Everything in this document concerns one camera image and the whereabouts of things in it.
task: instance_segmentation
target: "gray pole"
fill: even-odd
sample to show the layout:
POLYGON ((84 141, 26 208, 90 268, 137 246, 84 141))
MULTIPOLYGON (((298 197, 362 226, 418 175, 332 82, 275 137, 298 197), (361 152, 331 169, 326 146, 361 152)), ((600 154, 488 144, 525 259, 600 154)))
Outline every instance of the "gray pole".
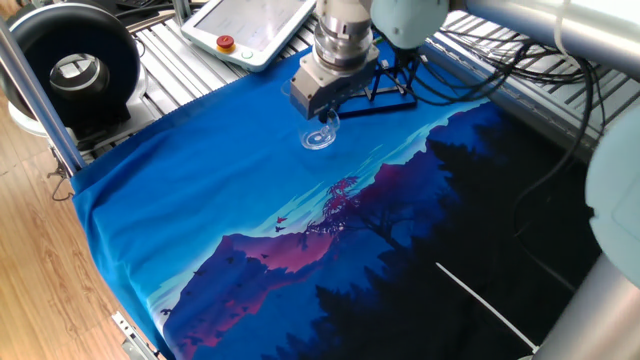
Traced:
POLYGON ((533 360, 640 359, 640 289, 601 255, 533 360))
POLYGON ((565 5, 562 0, 452 0, 452 6, 550 46, 555 46, 560 15, 561 41, 569 53, 640 80, 640 4, 628 1, 625 8, 604 0, 589 6, 585 1, 565 5))
POLYGON ((67 166, 71 175, 86 166, 42 85, 2 19, 0 19, 0 63, 20 91, 33 115, 44 127, 60 154, 60 160, 67 166))

